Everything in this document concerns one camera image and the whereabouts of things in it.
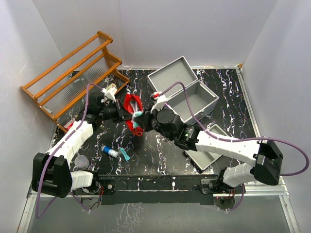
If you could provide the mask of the teal mask packet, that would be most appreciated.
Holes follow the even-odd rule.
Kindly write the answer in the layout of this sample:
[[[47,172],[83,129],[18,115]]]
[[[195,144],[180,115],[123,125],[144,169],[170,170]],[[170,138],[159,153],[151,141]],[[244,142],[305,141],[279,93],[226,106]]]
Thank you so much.
[[[143,112],[140,110],[139,106],[138,106],[138,102],[135,100],[130,101],[130,105],[133,109],[133,113],[132,113],[132,123],[133,123],[133,128],[138,128],[139,125],[134,121],[134,119],[136,117],[139,117],[143,114]]]

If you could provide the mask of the red first aid pouch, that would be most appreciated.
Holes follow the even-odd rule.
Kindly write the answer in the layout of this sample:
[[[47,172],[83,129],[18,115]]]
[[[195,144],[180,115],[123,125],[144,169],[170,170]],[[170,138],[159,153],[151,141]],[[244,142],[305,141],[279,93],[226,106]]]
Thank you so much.
[[[130,114],[133,113],[133,109],[132,109],[132,107],[131,107],[131,105],[130,105],[130,101],[132,101],[132,100],[135,100],[135,101],[138,102],[138,106],[139,106],[140,110],[143,112],[143,106],[142,106],[142,103],[141,103],[141,100],[140,100],[139,96],[131,95],[131,94],[126,94],[125,100],[124,100],[124,107],[128,110],[128,112],[129,112]],[[133,128],[133,123],[132,123],[132,121],[126,121],[126,124],[127,124],[129,130],[130,130],[132,133],[133,133],[133,131],[140,131],[140,132],[143,132],[143,129],[140,128],[140,127],[134,129],[134,128]]]

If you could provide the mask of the orange handled scissors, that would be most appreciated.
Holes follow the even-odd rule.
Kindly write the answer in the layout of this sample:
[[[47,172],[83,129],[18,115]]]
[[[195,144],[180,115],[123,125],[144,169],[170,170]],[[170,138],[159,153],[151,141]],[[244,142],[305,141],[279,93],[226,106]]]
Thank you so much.
[[[133,131],[133,135],[136,135],[136,136],[142,136],[143,132],[140,132],[140,131]]]

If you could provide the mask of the teal small packet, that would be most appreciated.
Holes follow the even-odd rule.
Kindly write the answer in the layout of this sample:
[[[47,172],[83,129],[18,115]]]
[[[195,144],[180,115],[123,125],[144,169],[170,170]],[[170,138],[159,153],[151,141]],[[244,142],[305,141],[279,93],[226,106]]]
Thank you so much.
[[[130,156],[128,156],[128,154],[126,153],[125,149],[124,148],[120,148],[119,149],[119,152],[121,153],[121,155],[124,157],[124,159],[126,161],[129,161],[131,159]]]

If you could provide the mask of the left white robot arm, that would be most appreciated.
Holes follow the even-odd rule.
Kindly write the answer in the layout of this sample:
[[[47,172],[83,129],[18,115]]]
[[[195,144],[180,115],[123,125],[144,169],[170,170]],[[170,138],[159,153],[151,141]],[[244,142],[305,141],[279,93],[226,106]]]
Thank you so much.
[[[90,96],[87,108],[75,119],[70,130],[46,153],[38,153],[33,159],[32,190],[54,197],[64,198],[70,191],[84,188],[94,194],[100,189],[100,181],[94,172],[72,172],[70,163],[80,147],[101,126],[102,121],[130,122],[132,114],[142,110],[138,96],[127,94],[124,103],[100,96]]]

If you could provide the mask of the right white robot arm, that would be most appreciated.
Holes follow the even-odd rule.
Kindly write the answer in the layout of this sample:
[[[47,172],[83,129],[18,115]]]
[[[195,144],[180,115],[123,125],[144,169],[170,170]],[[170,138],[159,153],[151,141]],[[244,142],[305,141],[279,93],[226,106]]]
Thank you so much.
[[[171,109],[147,111],[133,118],[144,131],[154,130],[183,150],[212,152],[242,162],[220,171],[216,185],[221,192],[247,182],[278,185],[283,155],[272,140],[238,140],[203,131],[182,122]]]

